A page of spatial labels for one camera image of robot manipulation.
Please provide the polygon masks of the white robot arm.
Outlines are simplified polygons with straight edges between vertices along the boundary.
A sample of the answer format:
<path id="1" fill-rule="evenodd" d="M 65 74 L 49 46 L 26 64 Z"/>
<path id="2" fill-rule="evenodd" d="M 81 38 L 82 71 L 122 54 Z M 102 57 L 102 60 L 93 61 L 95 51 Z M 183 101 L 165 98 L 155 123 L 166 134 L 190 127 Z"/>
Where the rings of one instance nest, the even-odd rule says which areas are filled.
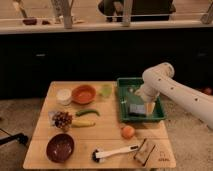
<path id="1" fill-rule="evenodd" d="M 144 102 L 155 102 L 157 97 L 163 94 L 213 130 L 213 96 L 174 81 L 174 74 L 175 70 L 168 62 L 146 69 L 142 73 L 143 83 L 136 94 Z"/>

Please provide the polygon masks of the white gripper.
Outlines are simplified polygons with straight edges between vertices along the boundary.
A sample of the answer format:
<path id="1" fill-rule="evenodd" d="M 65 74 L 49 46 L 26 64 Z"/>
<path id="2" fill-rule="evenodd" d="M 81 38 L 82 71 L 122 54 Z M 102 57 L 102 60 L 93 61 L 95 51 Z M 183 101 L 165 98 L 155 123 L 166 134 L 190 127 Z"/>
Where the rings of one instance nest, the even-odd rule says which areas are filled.
<path id="1" fill-rule="evenodd" d="M 152 88 L 151 86 L 148 86 L 147 84 L 142 84 L 136 90 L 135 94 L 140 96 L 144 102 L 147 102 L 144 104 L 145 114 L 146 115 L 152 114 L 155 108 L 154 102 L 157 100 L 159 92 L 154 88 Z"/>

